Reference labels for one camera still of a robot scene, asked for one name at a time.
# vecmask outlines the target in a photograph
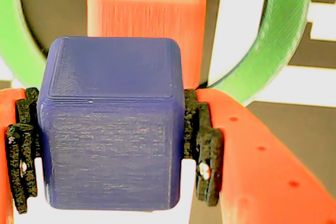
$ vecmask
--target purple cube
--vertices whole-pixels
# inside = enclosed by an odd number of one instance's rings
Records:
[[[184,91],[174,41],[58,38],[37,106],[51,206],[152,211],[177,204]]]

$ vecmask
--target cube front face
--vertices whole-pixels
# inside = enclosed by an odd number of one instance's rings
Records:
[[[183,85],[199,84],[206,0],[88,0],[88,36],[172,38],[181,48]]]
[[[38,117],[53,207],[176,205],[184,129],[179,57],[168,39],[62,38],[52,45]]]

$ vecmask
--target black rubber pad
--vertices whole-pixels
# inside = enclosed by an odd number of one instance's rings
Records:
[[[194,90],[185,90],[184,158],[193,158],[196,168],[196,197],[207,206],[216,206],[222,187],[224,138],[220,130],[212,128],[209,105],[197,101]],[[211,170],[205,180],[200,163]]]
[[[18,123],[7,128],[7,162],[10,186],[19,214],[27,212],[27,199],[37,196],[34,159],[40,156],[36,102],[38,90],[26,90],[26,98],[16,101]]]
[[[196,135],[198,132],[198,101],[195,90],[185,90],[184,114],[184,158],[196,155]]]

